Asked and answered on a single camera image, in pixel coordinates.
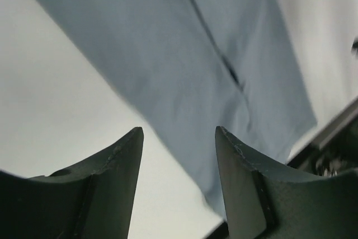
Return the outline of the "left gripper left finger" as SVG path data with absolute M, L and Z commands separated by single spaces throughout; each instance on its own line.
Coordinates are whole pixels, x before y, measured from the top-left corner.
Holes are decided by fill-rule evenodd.
M 136 127 L 49 176 L 1 172 L 1 237 L 127 238 L 143 140 Z

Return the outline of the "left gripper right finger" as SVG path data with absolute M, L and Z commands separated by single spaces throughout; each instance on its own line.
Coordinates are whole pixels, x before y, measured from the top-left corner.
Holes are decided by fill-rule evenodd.
M 230 238 L 357 237 L 357 169 L 332 177 L 297 170 L 223 127 L 215 145 Z

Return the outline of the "grey t shirt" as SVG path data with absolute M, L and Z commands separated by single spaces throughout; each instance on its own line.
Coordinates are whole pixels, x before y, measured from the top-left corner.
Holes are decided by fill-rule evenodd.
M 277 0 L 37 0 L 215 213 L 215 128 L 286 162 L 316 124 Z

